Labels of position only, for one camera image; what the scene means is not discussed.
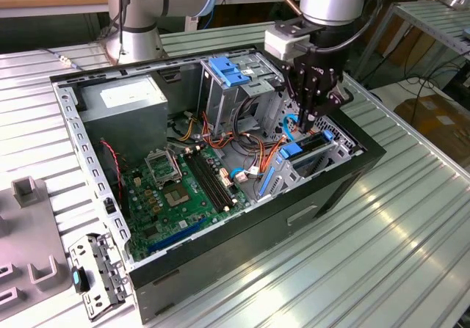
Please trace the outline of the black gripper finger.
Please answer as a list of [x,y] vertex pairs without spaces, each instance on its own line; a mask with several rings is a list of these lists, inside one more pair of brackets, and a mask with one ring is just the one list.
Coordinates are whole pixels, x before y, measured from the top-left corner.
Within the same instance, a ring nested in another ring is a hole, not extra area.
[[317,117],[315,98],[319,80],[312,70],[304,64],[294,66],[292,63],[283,63],[281,66],[284,81],[289,97],[297,104],[299,109],[297,127],[299,132],[308,132]]
[[337,84],[329,92],[315,97],[314,118],[319,119],[328,115],[352,101],[353,94],[342,84]]

